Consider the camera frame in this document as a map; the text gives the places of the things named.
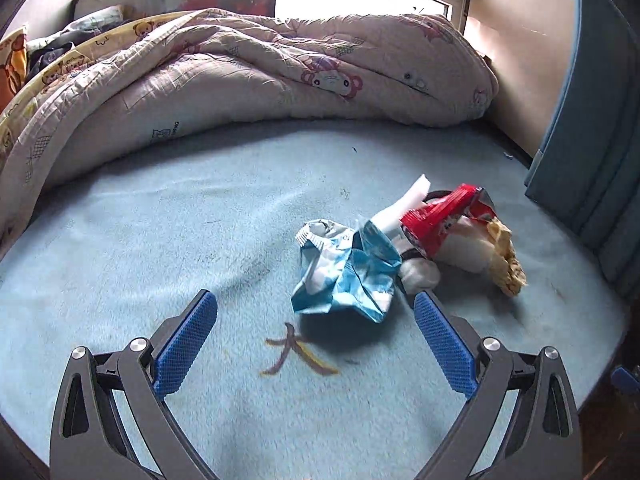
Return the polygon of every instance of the blue textured pad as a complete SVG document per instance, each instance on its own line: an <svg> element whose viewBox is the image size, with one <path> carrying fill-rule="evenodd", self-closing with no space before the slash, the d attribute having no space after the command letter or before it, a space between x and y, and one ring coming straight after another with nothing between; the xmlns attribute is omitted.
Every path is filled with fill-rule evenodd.
<svg viewBox="0 0 640 480"><path fill-rule="evenodd" d="M218 316L218 302L206 292L156 359L158 399L178 391Z"/></svg>
<svg viewBox="0 0 640 480"><path fill-rule="evenodd" d="M467 399L478 389L476 363L471 352L438 306L424 292L415 297L415 322L454 391Z"/></svg>

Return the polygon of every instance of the light blue mattress cover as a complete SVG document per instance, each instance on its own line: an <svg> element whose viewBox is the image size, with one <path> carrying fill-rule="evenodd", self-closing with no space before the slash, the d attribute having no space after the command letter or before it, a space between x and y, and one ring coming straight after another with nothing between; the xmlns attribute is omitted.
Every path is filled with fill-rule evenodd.
<svg viewBox="0 0 640 480"><path fill-rule="evenodd" d="M299 317L289 297L303 222L356 226L423 172L431 189L489 190L529 280L510 300L482 276L440 266L442 303L511 350L556 346L580 406L627 310L591 255L524 196L526 168L503 151L468 124L265 122L159 144L53 190L0 263L0 413L48 462L69 352L151 336L208 288L218 322L166 401L220 478L412 478L464 397L448 387L404 298L375 325L355 314ZM291 352L277 375L262 376L281 350L264 340L284 338L285 322L339 374L319 375ZM478 467L490 464L513 401ZM152 466L130 413L123 418Z"/></svg>

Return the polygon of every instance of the folded comforter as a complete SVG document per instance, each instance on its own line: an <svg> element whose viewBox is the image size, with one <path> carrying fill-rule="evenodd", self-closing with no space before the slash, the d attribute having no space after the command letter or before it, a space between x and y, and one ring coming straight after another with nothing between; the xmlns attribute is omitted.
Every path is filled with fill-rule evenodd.
<svg viewBox="0 0 640 480"><path fill-rule="evenodd" d="M65 54L0 115L0 258L45 184L158 140L276 118L448 126L482 116L496 92L442 16L207 9L127 23Z"/></svg>

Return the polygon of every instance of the white wall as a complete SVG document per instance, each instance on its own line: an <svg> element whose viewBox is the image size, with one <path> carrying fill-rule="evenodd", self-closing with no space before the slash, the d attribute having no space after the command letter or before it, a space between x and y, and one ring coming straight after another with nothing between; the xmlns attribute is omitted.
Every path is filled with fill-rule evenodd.
<svg viewBox="0 0 640 480"><path fill-rule="evenodd" d="M556 109L575 35L575 0L471 0L465 37L492 60L487 118L533 156Z"/></svg>
<svg viewBox="0 0 640 480"><path fill-rule="evenodd" d="M6 33L27 24L27 39L49 36L64 28L70 20L71 0L26 0Z"/></svg>

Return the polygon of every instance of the orange cartoon fabric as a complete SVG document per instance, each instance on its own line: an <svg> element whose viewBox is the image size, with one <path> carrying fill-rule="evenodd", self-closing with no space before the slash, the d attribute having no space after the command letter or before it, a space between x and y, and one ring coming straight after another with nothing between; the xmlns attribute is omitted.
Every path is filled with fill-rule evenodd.
<svg viewBox="0 0 640 480"><path fill-rule="evenodd" d="M0 43L0 110L4 110L22 88L26 73L26 29L21 27Z"/></svg>

